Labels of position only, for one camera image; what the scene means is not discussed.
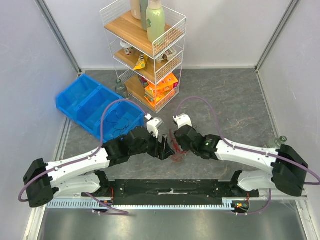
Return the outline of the yellow snack bag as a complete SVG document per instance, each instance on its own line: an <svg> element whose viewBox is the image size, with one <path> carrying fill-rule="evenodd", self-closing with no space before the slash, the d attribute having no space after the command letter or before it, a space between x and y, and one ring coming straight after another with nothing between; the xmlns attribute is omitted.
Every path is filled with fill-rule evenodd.
<svg viewBox="0 0 320 240"><path fill-rule="evenodd" d="M133 68L133 70L137 71L137 70L144 69L146 67L146 65L147 65L148 59L149 59L149 57L146 54L141 53L139 55L138 61L136 63L136 66Z"/></svg>

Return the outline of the white cup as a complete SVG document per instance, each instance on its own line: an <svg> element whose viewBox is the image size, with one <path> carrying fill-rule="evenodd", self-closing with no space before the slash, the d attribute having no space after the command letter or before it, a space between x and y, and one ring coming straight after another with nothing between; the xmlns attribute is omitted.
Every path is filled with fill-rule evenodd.
<svg viewBox="0 0 320 240"><path fill-rule="evenodd" d="M127 56L132 56L135 53L135 48L124 40L120 41L120 46L123 48L123 51Z"/></svg>

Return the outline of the orange snack box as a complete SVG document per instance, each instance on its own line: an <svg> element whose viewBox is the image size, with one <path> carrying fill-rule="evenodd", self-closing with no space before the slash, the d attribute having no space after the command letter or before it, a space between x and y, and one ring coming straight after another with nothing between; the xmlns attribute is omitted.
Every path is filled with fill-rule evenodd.
<svg viewBox="0 0 320 240"><path fill-rule="evenodd" d="M152 107L156 107L156 105L178 85L179 80L173 73L170 73L157 85L150 83L147 87L145 87L144 97Z"/></svg>

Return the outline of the blue plastic bin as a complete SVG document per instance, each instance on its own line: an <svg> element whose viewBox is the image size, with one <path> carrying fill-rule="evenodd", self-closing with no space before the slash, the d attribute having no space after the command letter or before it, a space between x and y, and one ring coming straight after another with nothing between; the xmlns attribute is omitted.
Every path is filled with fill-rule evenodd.
<svg viewBox="0 0 320 240"><path fill-rule="evenodd" d="M122 97L86 74L80 76L56 98L56 107L88 133L103 142L128 134L145 123L144 113L136 105L121 101L113 104L104 116L107 106Z"/></svg>

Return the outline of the grey-green bottle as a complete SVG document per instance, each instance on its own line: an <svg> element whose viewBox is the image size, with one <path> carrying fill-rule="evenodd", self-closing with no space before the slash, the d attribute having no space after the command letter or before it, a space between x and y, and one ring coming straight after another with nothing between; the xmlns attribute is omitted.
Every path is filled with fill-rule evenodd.
<svg viewBox="0 0 320 240"><path fill-rule="evenodd" d="M148 0L140 0L140 15L141 15L141 23L142 28L147 31L147 8L148 8L149 1Z"/></svg>

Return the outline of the left glass bottle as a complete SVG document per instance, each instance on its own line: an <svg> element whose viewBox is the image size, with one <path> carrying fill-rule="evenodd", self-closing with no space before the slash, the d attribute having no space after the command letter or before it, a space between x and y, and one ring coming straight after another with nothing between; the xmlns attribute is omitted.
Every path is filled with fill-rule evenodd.
<svg viewBox="0 0 320 240"><path fill-rule="evenodd" d="M122 98L126 100L129 99L129 92L127 86L122 82L121 79L116 80L115 92Z"/></svg>

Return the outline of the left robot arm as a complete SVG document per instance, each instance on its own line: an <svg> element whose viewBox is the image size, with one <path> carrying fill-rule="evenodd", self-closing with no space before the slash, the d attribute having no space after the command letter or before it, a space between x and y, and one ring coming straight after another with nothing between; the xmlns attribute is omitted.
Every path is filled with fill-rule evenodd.
<svg viewBox="0 0 320 240"><path fill-rule="evenodd" d="M66 195L104 197L109 193L111 184L102 170L145 153L160 160L175 154L168 144L167 135L162 135L162 140L159 140L153 131L138 126L127 135L72 158L48 163L42 158L36 159L23 177L25 201L31 208L37 208Z"/></svg>

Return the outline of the beige bottle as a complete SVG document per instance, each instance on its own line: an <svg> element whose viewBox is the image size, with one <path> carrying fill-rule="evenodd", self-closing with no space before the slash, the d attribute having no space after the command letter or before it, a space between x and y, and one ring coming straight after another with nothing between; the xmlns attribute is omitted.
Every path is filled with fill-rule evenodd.
<svg viewBox="0 0 320 240"><path fill-rule="evenodd" d="M132 16L137 20L141 20L140 0L130 0L130 7Z"/></svg>

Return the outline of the green bottle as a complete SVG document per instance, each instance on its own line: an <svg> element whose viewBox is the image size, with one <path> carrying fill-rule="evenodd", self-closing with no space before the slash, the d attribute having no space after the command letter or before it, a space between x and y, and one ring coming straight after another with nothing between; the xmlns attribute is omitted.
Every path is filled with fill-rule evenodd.
<svg viewBox="0 0 320 240"><path fill-rule="evenodd" d="M161 0L149 0L146 9L148 40L153 43L165 33L165 12Z"/></svg>

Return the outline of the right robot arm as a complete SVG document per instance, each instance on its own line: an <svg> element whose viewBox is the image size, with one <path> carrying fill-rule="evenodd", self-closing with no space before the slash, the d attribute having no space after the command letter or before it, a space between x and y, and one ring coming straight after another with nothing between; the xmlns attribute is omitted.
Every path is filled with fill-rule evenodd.
<svg viewBox="0 0 320 240"><path fill-rule="evenodd" d="M189 125L176 130L174 137L182 150L191 151L202 159L256 168L256 171L238 170L234 173L229 191L235 197L257 189L278 189L293 197L302 195L309 166L291 146L284 144L276 149L227 144L220 136L202 136Z"/></svg>

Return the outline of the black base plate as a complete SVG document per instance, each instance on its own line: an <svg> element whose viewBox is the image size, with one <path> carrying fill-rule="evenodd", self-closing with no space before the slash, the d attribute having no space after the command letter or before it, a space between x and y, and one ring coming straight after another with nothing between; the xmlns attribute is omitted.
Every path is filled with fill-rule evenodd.
<svg viewBox="0 0 320 240"><path fill-rule="evenodd" d="M247 199L260 196L258 190L246 192L229 181L209 179L115 179L109 182L116 205L221 205L223 198Z"/></svg>

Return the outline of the glass bottle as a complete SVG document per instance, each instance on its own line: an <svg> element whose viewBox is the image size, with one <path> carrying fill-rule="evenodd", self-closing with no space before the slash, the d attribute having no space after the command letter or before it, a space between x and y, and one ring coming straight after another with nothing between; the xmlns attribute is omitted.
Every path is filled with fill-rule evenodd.
<svg viewBox="0 0 320 240"><path fill-rule="evenodd" d="M268 149L279 149L281 145L285 144L287 142L287 137L282 135L280 137L274 137L270 139L265 145L265 148Z"/></svg>
<svg viewBox="0 0 320 240"><path fill-rule="evenodd" d="M127 86L122 82L121 79L116 80L115 92L122 98L126 100L129 99L129 92Z"/></svg>

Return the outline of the right glass bottle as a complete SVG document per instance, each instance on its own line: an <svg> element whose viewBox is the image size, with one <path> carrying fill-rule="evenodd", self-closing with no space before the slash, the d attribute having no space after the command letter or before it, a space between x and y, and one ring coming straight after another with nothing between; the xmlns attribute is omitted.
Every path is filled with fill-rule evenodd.
<svg viewBox="0 0 320 240"><path fill-rule="evenodd" d="M282 135L280 137L274 137L270 139L265 145L265 148L268 149L279 149L281 145L285 144L287 142L287 137Z"/></svg>

